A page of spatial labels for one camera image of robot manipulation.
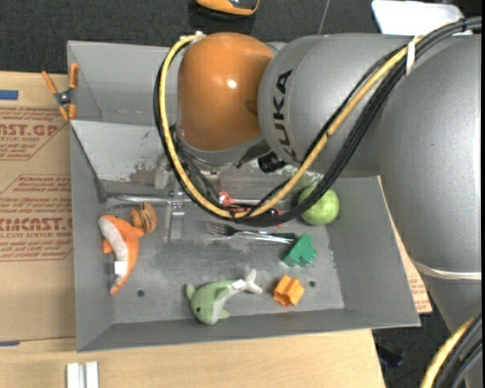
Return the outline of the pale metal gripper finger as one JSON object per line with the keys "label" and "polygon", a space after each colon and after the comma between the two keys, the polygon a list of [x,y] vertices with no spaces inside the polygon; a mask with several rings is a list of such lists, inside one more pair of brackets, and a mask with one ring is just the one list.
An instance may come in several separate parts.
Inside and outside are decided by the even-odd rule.
{"label": "pale metal gripper finger", "polygon": [[173,200],[170,204],[169,215],[169,239],[180,240],[183,236],[183,225],[185,219],[185,208],[181,200]]}
{"label": "pale metal gripper finger", "polygon": [[154,188],[157,190],[163,190],[170,183],[173,176],[173,171],[170,165],[166,162],[158,164],[154,172]]}

